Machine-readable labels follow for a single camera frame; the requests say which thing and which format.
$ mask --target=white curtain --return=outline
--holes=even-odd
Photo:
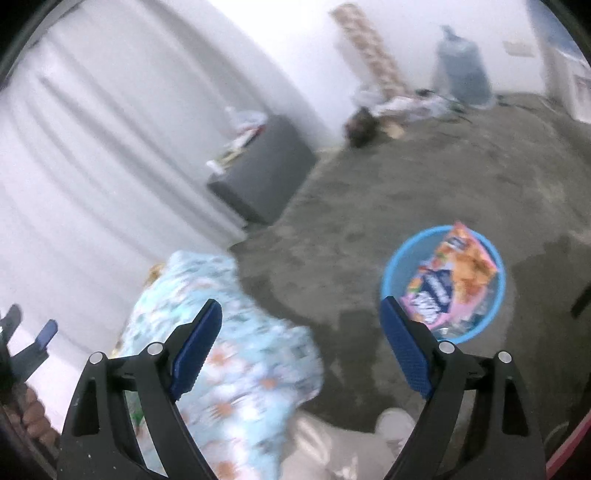
[[[242,221],[206,190],[249,82],[156,0],[86,0],[0,92],[0,309],[55,318],[53,351],[109,352],[154,263],[222,252]]]

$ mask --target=light blue blanket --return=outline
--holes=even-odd
[[[135,305],[118,355],[165,341],[208,299],[222,305],[222,329],[178,409],[220,480],[277,480],[287,421],[320,391],[322,362],[307,328],[270,316],[242,292],[234,259],[173,254]],[[144,420],[137,434],[147,466],[164,473]]]

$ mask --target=snack bag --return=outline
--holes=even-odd
[[[456,222],[434,255],[418,268],[402,304],[410,318],[430,330],[469,319],[496,272],[486,249]]]

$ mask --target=plastic bucket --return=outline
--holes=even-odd
[[[408,283],[416,274],[421,262],[428,260],[445,235],[452,229],[452,225],[441,225],[428,228],[406,240],[392,256],[382,279],[381,298],[393,296],[397,300],[405,293]],[[474,325],[464,335],[449,338],[453,343],[467,342],[481,333],[495,318],[505,295],[505,266],[499,252],[491,242],[478,232],[472,231],[474,236],[486,248],[495,262],[498,273],[489,285],[489,295],[486,310],[478,315]]]

